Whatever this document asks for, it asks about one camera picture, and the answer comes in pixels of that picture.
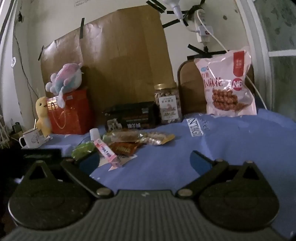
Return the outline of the green snack packet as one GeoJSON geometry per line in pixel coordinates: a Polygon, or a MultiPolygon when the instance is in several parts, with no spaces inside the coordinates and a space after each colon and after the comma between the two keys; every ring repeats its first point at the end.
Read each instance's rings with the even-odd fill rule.
{"type": "Polygon", "coordinates": [[[88,141],[82,144],[79,144],[71,153],[71,157],[74,160],[80,160],[84,156],[92,153],[95,149],[95,145],[92,141],[88,141]]]}

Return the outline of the orange-brown snack packet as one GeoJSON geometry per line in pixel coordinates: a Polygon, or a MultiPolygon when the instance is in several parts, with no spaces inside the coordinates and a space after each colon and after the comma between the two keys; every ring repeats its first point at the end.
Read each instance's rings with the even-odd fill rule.
{"type": "Polygon", "coordinates": [[[141,145],[140,143],[112,143],[109,147],[116,155],[132,156],[141,145]]]}

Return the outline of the clear seed snack packet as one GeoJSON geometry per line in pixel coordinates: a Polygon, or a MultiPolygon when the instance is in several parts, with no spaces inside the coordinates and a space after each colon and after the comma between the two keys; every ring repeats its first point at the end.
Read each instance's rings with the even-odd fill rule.
{"type": "Polygon", "coordinates": [[[160,146],[172,141],[174,138],[174,134],[133,130],[109,132],[103,135],[102,140],[107,144],[139,143],[145,145],[160,146]]]}

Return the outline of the red gift bag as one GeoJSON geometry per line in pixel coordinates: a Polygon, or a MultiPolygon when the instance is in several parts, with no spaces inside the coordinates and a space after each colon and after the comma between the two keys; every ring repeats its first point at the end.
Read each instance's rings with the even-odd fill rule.
{"type": "Polygon", "coordinates": [[[48,116],[52,133],[59,135],[83,135],[92,126],[92,114],[87,89],[75,90],[63,96],[65,107],[57,104],[58,97],[47,99],[48,116]]]}

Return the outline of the white enamel mug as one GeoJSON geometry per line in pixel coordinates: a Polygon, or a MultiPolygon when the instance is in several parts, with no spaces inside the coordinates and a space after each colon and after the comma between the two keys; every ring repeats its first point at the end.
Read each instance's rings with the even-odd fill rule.
{"type": "Polygon", "coordinates": [[[30,129],[23,133],[18,142],[22,148],[36,149],[45,143],[45,137],[41,130],[30,129]]]}

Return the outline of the yellow duck plush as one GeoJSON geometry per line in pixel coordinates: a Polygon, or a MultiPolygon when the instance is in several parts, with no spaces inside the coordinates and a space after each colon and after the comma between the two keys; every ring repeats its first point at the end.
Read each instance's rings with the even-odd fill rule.
{"type": "Polygon", "coordinates": [[[45,96],[36,101],[36,113],[38,116],[36,128],[42,132],[46,138],[52,133],[52,126],[48,115],[48,104],[45,96]]]}

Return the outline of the black cardboard storage box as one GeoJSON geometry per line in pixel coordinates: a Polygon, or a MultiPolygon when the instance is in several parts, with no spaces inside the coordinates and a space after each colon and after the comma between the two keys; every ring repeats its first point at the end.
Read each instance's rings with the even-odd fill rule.
{"type": "Polygon", "coordinates": [[[107,132],[144,130],[161,125],[159,107],[154,101],[115,105],[104,112],[107,132]]]}

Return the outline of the clear nut jar gold lid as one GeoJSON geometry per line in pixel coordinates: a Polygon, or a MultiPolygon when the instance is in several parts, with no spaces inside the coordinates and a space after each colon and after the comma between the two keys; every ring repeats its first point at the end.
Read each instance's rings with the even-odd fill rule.
{"type": "Polygon", "coordinates": [[[163,125],[180,123],[183,120],[179,89],[175,82],[155,85],[154,98],[163,125]]]}

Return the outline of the pastel plush toy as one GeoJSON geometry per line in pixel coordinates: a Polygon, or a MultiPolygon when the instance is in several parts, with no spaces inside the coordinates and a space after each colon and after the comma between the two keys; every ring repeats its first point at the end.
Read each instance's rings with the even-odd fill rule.
{"type": "Polygon", "coordinates": [[[63,95],[80,87],[82,83],[82,65],[82,63],[64,64],[58,73],[53,73],[50,76],[50,82],[45,85],[46,92],[51,92],[58,97],[57,104],[60,108],[65,107],[63,95]]]}

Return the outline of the pink twisted-snack bag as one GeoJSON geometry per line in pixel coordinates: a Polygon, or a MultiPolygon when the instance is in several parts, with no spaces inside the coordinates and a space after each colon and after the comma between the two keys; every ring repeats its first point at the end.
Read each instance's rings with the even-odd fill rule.
{"type": "Polygon", "coordinates": [[[254,96],[245,84],[251,66],[248,47],[194,62],[203,80],[208,114],[228,117],[257,114],[254,96]]]}

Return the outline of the brown paper backdrop sheet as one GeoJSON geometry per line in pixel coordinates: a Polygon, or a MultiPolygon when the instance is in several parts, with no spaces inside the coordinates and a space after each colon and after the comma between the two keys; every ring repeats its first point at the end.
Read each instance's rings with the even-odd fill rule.
{"type": "Polygon", "coordinates": [[[96,121],[114,105],[153,101],[157,84],[174,82],[160,14],[148,5],[114,11],[53,41],[41,56],[43,82],[66,63],[82,63],[96,121]]]}

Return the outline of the white power strip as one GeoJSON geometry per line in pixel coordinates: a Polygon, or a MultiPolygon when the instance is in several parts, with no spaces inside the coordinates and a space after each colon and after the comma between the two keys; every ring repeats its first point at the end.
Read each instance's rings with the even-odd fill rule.
{"type": "Polygon", "coordinates": [[[205,11],[203,9],[197,10],[194,17],[197,30],[197,41],[203,45],[207,45],[210,42],[210,33],[213,33],[213,29],[206,24],[205,11]]]}

